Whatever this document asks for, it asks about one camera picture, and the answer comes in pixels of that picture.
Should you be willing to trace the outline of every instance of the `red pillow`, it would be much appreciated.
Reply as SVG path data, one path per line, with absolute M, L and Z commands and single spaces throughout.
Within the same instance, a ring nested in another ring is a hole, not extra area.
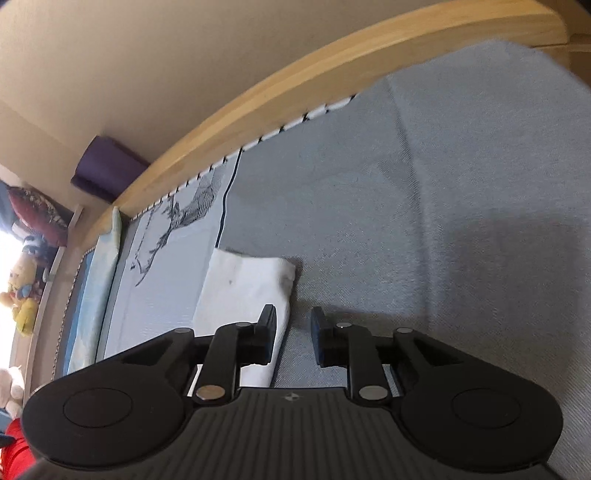
M 14 213 L 33 230 L 40 232 L 53 247 L 65 247 L 67 223 L 43 195 L 20 187 L 10 187 L 8 196 Z
M 13 420 L 6 429 L 6 435 L 16 439 L 10 447 L 2 449 L 4 480 L 15 480 L 35 464 L 35 457 L 21 430 L 21 420 Z

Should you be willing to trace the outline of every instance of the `black line pattern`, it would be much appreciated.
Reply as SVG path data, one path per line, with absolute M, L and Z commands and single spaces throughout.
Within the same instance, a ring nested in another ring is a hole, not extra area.
M 140 253 L 142 251 L 146 232 L 148 231 L 150 223 L 154 218 L 154 213 L 160 211 L 157 208 L 150 210 L 150 216 L 148 218 L 146 228 L 144 229 L 144 234 L 139 242 L 137 250 L 135 251 L 134 261 L 131 264 L 131 270 L 137 268 L 139 269 L 140 273 L 139 280 L 135 284 L 136 287 L 146 278 L 146 275 L 154 263 L 154 258 L 156 258 L 158 252 L 166 246 L 171 233 L 176 229 L 189 226 L 193 222 L 205 217 L 216 198 L 217 192 L 220 189 L 224 171 L 225 168 L 215 168 L 201 177 L 199 186 L 197 187 L 193 199 L 184 208 L 180 208 L 178 202 L 175 201 L 174 194 L 171 194 L 168 197 L 163 213 L 168 216 L 170 224 L 166 231 L 160 236 L 156 246 L 148 251 L 147 260 L 140 260 Z

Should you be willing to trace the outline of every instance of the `circular pad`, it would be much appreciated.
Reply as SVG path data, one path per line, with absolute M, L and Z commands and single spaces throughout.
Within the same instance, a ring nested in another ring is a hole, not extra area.
M 456 417 L 481 429 L 501 429 L 511 425 L 521 413 L 519 402 L 490 388 L 466 390 L 452 401 Z
M 470 471 L 503 472 L 547 459 L 562 431 L 556 400 L 483 362 L 434 367 L 402 399 L 401 419 L 428 455 Z
M 154 368 L 105 362 L 39 390 L 22 427 L 31 447 L 49 460 L 106 468 L 161 449 L 183 419 L 180 395 Z
M 80 427 L 98 429 L 125 419 L 132 406 L 127 393 L 112 388 L 91 388 L 73 394 L 64 405 L 64 415 Z

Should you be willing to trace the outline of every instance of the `beige wall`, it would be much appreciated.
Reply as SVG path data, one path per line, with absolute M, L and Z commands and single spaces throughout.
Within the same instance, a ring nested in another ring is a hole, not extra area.
M 153 161 L 274 71 L 430 3 L 11 0 L 0 9 L 0 100 L 78 157 L 104 133 Z
M 100 200 L 70 185 L 78 158 L 0 102 L 0 178 L 9 184 L 25 181 L 72 210 L 79 203 L 99 205 Z

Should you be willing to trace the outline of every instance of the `bedsheet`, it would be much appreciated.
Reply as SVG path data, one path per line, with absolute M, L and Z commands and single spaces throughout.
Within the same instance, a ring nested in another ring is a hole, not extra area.
M 274 385 L 346 382 L 315 364 L 314 305 L 374 334 L 411 326 L 548 389 L 550 464 L 590 478 L 590 125 L 587 86 L 496 41 L 244 152 L 220 247 L 300 266 Z

